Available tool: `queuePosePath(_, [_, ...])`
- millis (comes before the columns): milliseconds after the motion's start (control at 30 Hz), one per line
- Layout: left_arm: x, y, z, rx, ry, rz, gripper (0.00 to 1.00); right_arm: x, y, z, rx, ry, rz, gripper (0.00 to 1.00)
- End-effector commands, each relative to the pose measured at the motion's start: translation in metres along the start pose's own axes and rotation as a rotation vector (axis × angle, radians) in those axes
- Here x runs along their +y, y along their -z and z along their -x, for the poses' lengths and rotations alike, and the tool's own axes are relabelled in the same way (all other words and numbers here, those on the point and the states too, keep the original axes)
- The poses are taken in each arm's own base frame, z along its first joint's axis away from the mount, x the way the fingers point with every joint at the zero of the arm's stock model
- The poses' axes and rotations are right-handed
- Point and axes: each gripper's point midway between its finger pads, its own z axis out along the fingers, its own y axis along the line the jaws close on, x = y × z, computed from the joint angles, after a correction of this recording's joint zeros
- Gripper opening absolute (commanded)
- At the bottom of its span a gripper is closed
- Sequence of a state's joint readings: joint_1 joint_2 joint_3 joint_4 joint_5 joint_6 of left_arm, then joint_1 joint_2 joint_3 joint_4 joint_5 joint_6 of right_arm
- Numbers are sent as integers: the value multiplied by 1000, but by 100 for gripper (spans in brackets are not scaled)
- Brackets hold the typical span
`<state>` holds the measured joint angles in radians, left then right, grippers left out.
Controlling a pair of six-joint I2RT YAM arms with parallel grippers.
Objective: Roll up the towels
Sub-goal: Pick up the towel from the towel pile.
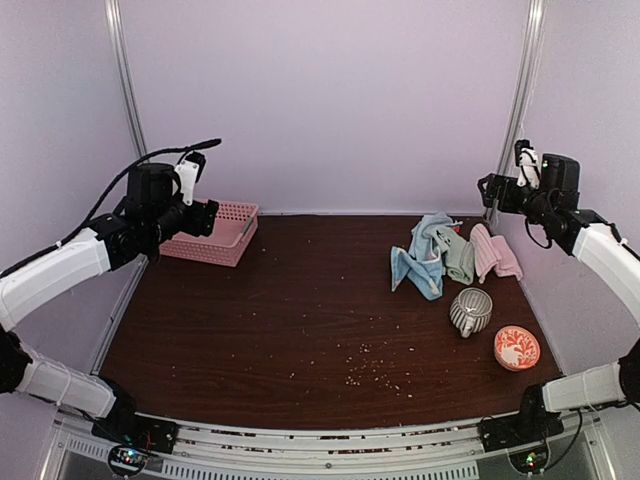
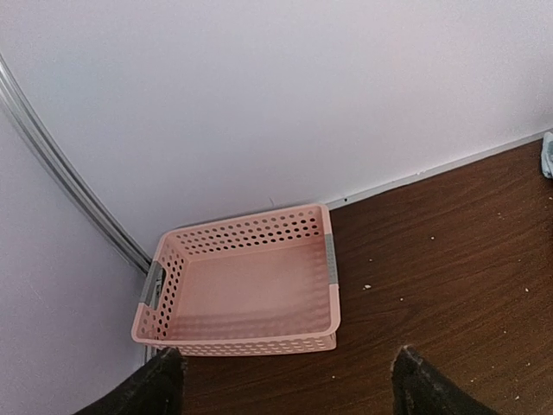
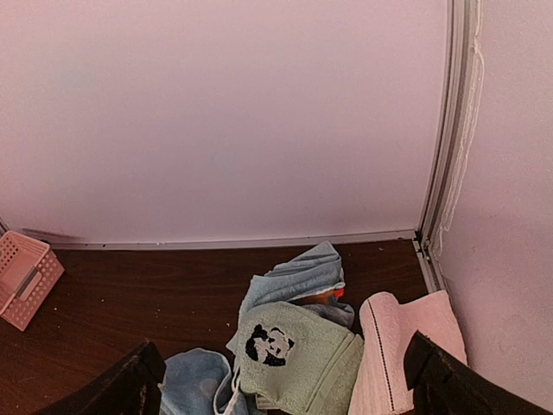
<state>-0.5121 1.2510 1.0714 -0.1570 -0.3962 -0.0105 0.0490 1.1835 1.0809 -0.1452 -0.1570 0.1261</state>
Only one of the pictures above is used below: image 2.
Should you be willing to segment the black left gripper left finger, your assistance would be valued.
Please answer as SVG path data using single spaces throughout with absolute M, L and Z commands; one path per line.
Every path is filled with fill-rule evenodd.
M 182 414 L 185 363 L 176 348 L 165 348 L 77 414 Z

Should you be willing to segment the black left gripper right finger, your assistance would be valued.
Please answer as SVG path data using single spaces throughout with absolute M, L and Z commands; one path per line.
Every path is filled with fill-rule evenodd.
M 394 414 L 497 414 L 460 389 L 412 346 L 402 346 L 392 363 Z

